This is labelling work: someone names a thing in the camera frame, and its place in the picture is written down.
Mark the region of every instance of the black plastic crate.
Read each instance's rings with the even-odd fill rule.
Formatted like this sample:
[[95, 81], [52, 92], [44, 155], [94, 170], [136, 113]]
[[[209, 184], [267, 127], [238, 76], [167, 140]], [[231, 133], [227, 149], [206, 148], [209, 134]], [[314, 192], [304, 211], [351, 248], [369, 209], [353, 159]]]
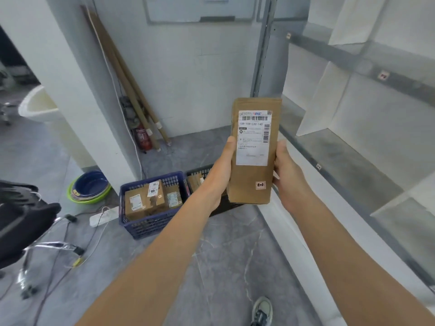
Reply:
[[[195, 174], [199, 174], [201, 173], [201, 175], [206, 178], [208, 175], [208, 172], [210, 171], [210, 169], [213, 167], [213, 164], [211, 165], [207, 165], [207, 166], [203, 166], [200, 168], [196, 168], [193, 170], [189, 170], [186, 172], [186, 178], [190, 175], [195, 175]], [[189, 185], [189, 182], [187, 182], [188, 187], [190, 192], [192, 192], [192, 188]], [[220, 204], [219, 206], [210, 214], [210, 216], [214, 216], [216, 214], [220, 214], [223, 212], [226, 212], [227, 210], [242, 206], [243, 203], [235, 203], [235, 202], [230, 202], [230, 200], [228, 200], [228, 195], [225, 194], [220, 198]]]
[[130, 221], [125, 217], [125, 192], [138, 189], [143, 187], [145, 184], [152, 183], [157, 180], [162, 180], [165, 186], [177, 184], [178, 188], [180, 189], [180, 195], [183, 203], [185, 203], [190, 196], [190, 191], [186, 185], [187, 181], [183, 172], [174, 172], [122, 185], [119, 192], [119, 224], [121, 224], [136, 240], [159, 233], [181, 208], [180, 206], [178, 208], [166, 210], [164, 212], [146, 216], [142, 219], [137, 219], [134, 221]]

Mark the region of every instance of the cardboard package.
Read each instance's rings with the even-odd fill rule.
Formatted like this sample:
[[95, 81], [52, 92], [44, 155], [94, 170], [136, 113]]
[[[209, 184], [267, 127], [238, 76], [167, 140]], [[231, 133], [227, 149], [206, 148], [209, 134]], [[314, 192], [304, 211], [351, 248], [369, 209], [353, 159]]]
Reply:
[[227, 186], [230, 202], [270, 201], [279, 131], [280, 98], [237, 98], [232, 135], [237, 139]]
[[203, 182], [204, 182], [204, 178], [202, 177], [201, 173], [188, 176], [188, 183], [190, 189], [192, 190], [191, 193], [195, 192]]
[[168, 209], [165, 186], [161, 180], [125, 192], [125, 217], [130, 221]]
[[181, 207], [183, 204], [178, 185], [167, 186], [166, 197], [169, 209]]

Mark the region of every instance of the red fire extinguisher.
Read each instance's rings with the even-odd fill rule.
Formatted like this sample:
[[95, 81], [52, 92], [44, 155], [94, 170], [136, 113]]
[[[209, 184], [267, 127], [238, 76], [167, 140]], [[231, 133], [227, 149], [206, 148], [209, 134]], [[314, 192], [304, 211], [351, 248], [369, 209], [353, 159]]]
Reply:
[[153, 148], [153, 144], [151, 143], [150, 137], [147, 134], [142, 123], [138, 123], [138, 125], [133, 129], [134, 136], [138, 142], [139, 148], [145, 151], [149, 151]]

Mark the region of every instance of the power strip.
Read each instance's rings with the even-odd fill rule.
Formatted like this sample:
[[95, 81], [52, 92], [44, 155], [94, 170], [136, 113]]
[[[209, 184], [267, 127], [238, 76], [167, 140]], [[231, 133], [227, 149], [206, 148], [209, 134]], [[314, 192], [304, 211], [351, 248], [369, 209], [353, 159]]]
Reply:
[[101, 213], [92, 215], [89, 218], [89, 225], [95, 228], [97, 225], [105, 224], [107, 222], [110, 222], [113, 219], [117, 219], [119, 217], [118, 214], [118, 207], [111, 208], [109, 210], [106, 210], [103, 215], [101, 216]]

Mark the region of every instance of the sneaker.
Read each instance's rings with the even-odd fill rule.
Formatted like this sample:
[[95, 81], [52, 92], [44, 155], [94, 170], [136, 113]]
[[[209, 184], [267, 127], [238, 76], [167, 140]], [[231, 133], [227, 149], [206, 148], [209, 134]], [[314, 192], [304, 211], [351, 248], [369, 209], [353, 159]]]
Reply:
[[260, 297], [252, 308], [251, 326], [270, 326], [272, 323], [272, 303], [266, 296]]

